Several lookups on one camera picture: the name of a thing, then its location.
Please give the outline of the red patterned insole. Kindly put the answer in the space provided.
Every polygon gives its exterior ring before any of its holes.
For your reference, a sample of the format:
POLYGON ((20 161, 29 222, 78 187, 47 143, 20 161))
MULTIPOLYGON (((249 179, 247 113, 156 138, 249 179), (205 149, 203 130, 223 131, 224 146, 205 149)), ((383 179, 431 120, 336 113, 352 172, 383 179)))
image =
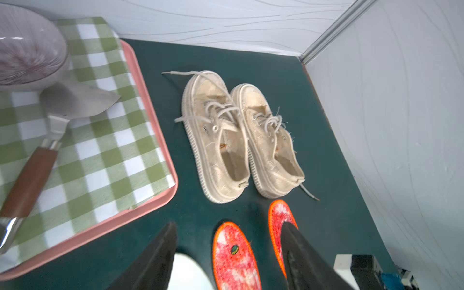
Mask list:
POLYGON ((219 290, 261 290, 256 258, 242 230, 224 222, 213 239, 212 264, 219 290))
POLYGON ((282 254, 282 244, 280 240, 282 234, 282 226, 285 222, 288 222, 296 228, 298 228, 292 211, 289 208, 289 205, 281 199, 273 201, 269 206, 268 210, 269 235, 273 244, 275 256, 279 263, 279 267, 284 277, 287 278, 282 254))

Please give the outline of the beige sneaker one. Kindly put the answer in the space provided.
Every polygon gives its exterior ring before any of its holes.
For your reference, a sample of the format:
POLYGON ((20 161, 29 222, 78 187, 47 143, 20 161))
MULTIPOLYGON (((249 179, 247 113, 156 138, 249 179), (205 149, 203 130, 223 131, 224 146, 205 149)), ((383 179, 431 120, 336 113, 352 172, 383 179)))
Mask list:
POLYGON ((250 181, 248 137, 239 106, 216 72, 170 71, 188 76, 181 117, 205 196, 216 204, 239 198, 250 181))
POLYGON ((300 187, 319 201, 304 187, 305 174, 297 161, 292 136, 282 116, 273 114, 261 90, 245 83, 236 86, 231 96, 248 135, 249 162, 257 191, 265 198, 277 199, 300 187))

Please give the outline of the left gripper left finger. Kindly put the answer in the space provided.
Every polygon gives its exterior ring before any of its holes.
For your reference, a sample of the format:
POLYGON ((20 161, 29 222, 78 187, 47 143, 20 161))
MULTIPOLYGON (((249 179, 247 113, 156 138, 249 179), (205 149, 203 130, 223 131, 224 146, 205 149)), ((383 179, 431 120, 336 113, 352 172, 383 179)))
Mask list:
POLYGON ((177 226, 169 222, 117 278, 109 290, 166 290, 177 248, 177 226))

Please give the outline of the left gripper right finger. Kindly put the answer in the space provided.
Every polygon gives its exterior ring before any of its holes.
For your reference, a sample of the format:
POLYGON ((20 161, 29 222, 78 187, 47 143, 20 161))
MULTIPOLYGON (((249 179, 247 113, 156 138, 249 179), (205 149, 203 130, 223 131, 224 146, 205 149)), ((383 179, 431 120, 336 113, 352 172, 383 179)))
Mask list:
POLYGON ((282 256, 289 290, 351 290, 291 223, 282 225, 282 256))

